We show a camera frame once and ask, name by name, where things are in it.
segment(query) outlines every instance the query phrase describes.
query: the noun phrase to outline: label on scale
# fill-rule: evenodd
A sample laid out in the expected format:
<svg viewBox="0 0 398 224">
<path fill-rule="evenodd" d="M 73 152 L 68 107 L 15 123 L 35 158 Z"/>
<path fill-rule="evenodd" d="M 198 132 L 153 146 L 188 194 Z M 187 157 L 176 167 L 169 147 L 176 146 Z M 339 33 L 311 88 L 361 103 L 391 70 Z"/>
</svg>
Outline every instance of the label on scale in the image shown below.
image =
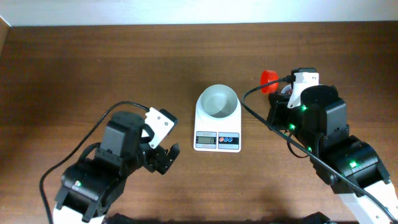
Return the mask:
<svg viewBox="0 0 398 224">
<path fill-rule="evenodd" d="M 215 149 L 217 147 L 217 133 L 209 131 L 197 131 L 196 147 Z"/>
<path fill-rule="evenodd" d="M 218 133 L 219 149 L 239 149 L 239 133 Z"/>
</svg>

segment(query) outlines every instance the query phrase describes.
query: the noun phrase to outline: white background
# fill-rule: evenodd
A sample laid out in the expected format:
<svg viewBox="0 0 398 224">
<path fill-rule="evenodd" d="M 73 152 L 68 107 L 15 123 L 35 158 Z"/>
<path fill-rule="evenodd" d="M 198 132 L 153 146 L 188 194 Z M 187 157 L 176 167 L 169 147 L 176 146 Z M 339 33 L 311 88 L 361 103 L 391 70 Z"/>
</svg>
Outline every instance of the white background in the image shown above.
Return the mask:
<svg viewBox="0 0 398 224">
<path fill-rule="evenodd" d="M 0 0 L 12 26 L 398 20 L 398 0 Z"/>
</svg>

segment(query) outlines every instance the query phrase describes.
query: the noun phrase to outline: robotic arm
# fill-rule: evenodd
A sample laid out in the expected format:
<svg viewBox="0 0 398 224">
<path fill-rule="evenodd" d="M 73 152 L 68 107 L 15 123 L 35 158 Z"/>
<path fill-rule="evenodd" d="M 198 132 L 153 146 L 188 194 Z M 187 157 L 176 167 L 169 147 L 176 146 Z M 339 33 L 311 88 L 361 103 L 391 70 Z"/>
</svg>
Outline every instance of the robotic arm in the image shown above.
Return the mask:
<svg viewBox="0 0 398 224">
<path fill-rule="evenodd" d="M 269 94 L 271 108 L 266 120 L 244 104 L 248 94 L 281 81 L 291 85 L 282 93 Z M 259 86 L 244 98 L 243 106 L 270 130 L 278 134 L 283 130 L 298 139 L 304 147 L 296 146 L 310 156 L 317 176 L 331 186 L 361 224 L 396 222 L 392 216 L 398 217 L 398 200 L 387 169 L 369 144 L 349 135 L 344 100 L 335 87 L 319 85 L 314 68 L 295 69 L 290 76 Z M 293 140 L 282 137 L 290 148 Z"/>
<path fill-rule="evenodd" d="M 166 110 L 150 108 L 140 115 L 116 112 L 102 142 L 88 146 L 62 175 L 55 200 L 54 224 L 100 224 L 112 203 L 123 193 L 127 178 L 142 166 L 165 174 L 179 154 L 178 144 L 165 150 L 159 144 L 178 123 Z M 87 158 L 94 151 L 93 159 Z"/>
</svg>

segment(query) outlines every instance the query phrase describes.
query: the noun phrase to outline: white arm segment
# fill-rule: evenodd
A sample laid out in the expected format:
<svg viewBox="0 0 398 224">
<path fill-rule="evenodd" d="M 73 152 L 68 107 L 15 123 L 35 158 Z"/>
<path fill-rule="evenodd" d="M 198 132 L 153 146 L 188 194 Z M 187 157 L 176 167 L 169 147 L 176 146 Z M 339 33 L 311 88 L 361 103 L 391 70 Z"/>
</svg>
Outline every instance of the white arm segment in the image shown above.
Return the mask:
<svg viewBox="0 0 398 224">
<path fill-rule="evenodd" d="M 381 180 L 364 189 L 387 207 L 395 219 L 398 218 L 398 199 L 392 183 L 385 184 Z M 360 224 L 390 224 L 387 215 L 367 196 L 357 197 L 355 194 L 339 194 L 339 196 Z"/>
<path fill-rule="evenodd" d="M 83 214 L 76 212 L 67 206 L 63 206 L 61 210 L 54 208 L 52 213 L 54 224 L 101 224 L 105 215 L 92 218 L 89 223 L 83 222 Z"/>
</svg>

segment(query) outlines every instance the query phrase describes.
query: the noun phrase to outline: wooden table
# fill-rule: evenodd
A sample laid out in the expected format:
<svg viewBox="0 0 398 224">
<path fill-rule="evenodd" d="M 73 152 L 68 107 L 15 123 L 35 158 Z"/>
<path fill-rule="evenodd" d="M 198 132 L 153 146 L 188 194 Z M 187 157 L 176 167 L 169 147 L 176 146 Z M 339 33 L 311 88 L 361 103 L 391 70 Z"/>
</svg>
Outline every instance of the wooden table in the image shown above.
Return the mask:
<svg viewBox="0 0 398 224">
<path fill-rule="evenodd" d="M 130 176 L 110 214 L 275 220 L 321 211 L 352 220 L 309 160 L 296 159 L 246 111 L 240 153 L 194 151 L 195 103 L 216 83 L 240 97 L 265 69 L 282 77 L 316 67 L 321 83 L 345 100 L 351 134 L 376 149 L 397 186 L 397 37 L 397 22 L 14 27 L 0 59 L 1 223 L 46 222 L 40 176 L 121 100 L 173 113 L 180 123 L 162 145 L 179 142 L 181 153 L 164 176 L 145 169 Z M 263 116 L 269 110 L 260 93 L 248 105 Z M 84 146 L 100 141 L 104 126 Z M 77 157 L 45 181 L 51 207 L 62 172 Z"/>
</svg>

